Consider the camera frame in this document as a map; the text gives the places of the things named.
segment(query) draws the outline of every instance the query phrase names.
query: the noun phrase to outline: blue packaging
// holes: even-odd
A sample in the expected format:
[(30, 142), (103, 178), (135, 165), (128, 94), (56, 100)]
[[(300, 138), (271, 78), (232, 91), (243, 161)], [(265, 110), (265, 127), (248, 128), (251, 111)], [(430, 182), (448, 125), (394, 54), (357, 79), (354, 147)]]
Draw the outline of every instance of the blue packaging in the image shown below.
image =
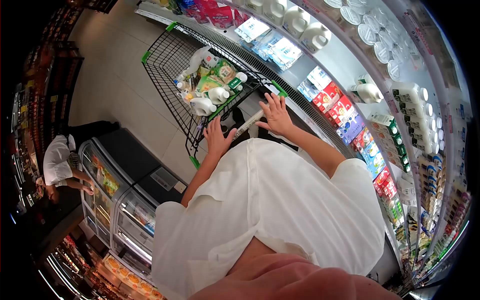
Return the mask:
[(365, 123), (361, 116), (355, 111), (348, 118), (347, 122), (336, 130), (336, 133), (342, 138), (343, 143), (348, 145), (360, 134), (363, 128), (365, 128)]

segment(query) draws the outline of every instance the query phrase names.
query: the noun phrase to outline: white shirt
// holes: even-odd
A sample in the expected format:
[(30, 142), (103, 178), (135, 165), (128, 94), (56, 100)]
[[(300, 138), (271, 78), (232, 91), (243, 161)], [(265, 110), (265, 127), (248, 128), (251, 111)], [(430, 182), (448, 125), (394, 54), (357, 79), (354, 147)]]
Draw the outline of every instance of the white shirt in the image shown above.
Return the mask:
[(384, 220), (365, 163), (331, 179), (286, 147), (249, 139), (229, 150), (188, 207), (156, 209), (152, 276), (168, 300), (223, 278), (253, 237), (277, 253), (367, 275), (384, 250)]
[(67, 158), (70, 156), (70, 151), (75, 150), (75, 140), (71, 134), (68, 136), (68, 140), (69, 146), (67, 146), (65, 136), (57, 135), (45, 151), (43, 176), (46, 185), (67, 185), (65, 179), (73, 177)]

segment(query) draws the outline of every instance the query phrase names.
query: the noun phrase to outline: black shoe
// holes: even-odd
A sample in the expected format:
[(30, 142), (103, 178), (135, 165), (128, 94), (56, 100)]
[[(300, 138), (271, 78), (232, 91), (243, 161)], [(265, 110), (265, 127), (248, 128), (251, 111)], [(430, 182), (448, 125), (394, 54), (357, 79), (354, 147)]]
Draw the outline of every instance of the black shoe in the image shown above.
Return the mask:
[(245, 122), (243, 113), (240, 108), (236, 107), (232, 110), (232, 118), (235, 123)]

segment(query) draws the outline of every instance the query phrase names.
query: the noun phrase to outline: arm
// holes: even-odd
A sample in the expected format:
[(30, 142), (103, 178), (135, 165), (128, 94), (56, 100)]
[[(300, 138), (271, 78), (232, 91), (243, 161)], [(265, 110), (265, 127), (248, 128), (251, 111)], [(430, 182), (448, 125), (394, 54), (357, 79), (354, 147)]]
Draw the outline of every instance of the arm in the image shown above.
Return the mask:
[(210, 178), (219, 160), (223, 154), (227, 152), (236, 132), (237, 129), (232, 129), (227, 138), (224, 138), (220, 127), (220, 117), (216, 117), (208, 123), (207, 128), (204, 129), (204, 137), (207, 139), (208, 144), (208, 154), (200, 165), (200, 168), (198, 168), (185, 194), (183, 194), (180, 202), (181, 205), (187, 207), (188, 202), (192, 199), (193, 195), (195, 195), (197, 189)]
[(83, 184), (79, 183), (78, 181), (75, 181), (75, 180), (72, 180), (72, 179), (65, 179), (65, 181), (67, 182), (67, 186), (69, 186), (73, 189), (84, 190), (89, 195), (93, 195), (93, 191), (89, 187), (84, 186)]
[(278, 96), (273, 93), (272, 96), (265, 93), (265, 97), (267, 98), (270, 107), (263, 102), (260, 102), (260, 106), (264, 111), (268, 124), (264, 122), (256, 122), (256, 125), (277, 135), (282, 135), (292, 143), (304, 149), (313, 159), (315, 164), (325, 171), (329, 177), (332, 177), (335, 173), (336, 167), (345, 160), (343, 155), (318, 137), (293, 125), (292, 120), (288, 115), (285, 98), (283, 96), (278, 99)]

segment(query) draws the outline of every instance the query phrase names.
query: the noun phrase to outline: hand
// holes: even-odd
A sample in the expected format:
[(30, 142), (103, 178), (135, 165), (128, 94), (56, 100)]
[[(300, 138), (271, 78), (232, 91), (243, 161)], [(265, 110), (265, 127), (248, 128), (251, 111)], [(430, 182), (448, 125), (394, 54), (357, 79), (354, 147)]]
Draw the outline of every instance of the hand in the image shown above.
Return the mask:
[(204, 128), (204, 137), (207, 139), (208, 154), (220, 159), (225, 154), (232, 143), (233, 136), (237, 129), (232, 129), (227, 138), (223, 137), (222, 129), (220, 127), (220, 117), (215, 117), (207, 128)]
[(90, 189), (89, 187), (87, 187), (85, 185), (82, 187), (82, 190), (84, 190), (89, 195), (93, 195), (92, 189)]
[(264, 122), (256, 122), (255, 125), (265, 128), (270, 132), (273, 132), (276, 135), (285, 136), (292, 128), (293, 125), (290, 116), (288, 115), (287, 108), (285, 106), (285, 97), (281, 96), (278, 99), (278, 96), (272, 93), (270, 96), (268, 93), (265, 93), (265, 98), (268, 100), (268, 104), (259, 102), (262, 107), (265, 117), (267, 118), (268, 124)]

